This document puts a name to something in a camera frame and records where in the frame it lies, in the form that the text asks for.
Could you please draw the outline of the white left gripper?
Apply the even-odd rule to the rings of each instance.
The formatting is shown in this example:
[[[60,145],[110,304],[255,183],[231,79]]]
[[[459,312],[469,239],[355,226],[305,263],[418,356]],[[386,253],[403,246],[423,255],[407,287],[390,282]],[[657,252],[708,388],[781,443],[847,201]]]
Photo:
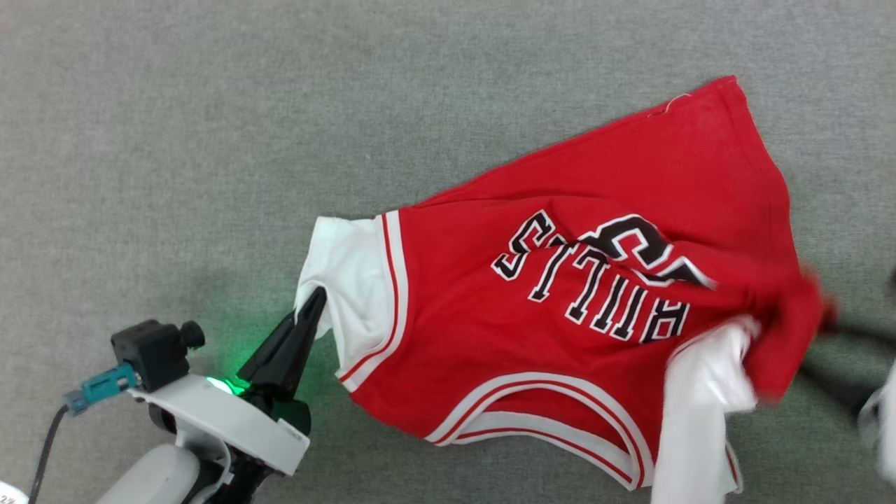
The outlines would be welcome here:
[[[309,407],[295,399],[327,293],[317,286],[244,361],[243,393],[188,375],[153,393],[134,390],[157,426],[175,434],[129,470],[131,503],[252,503],[270,477],[298,471],[311,440]]]

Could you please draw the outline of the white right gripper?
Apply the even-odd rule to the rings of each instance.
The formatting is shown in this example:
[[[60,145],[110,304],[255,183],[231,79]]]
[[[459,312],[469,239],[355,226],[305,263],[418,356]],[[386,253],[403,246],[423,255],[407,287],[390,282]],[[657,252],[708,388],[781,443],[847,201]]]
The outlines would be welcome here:
[[[835,333],[855,340],[895,347],[892,328],[861,323],[841,318],[834,325]],[[857,418],[860,433],[877,457],[878,473],[883,481],[895,485],[895,363],[892,364],[883,385],[873,385],[837,375],[832,371],[804,361],[799,373],[814,386],[825,392],[851,416]]]

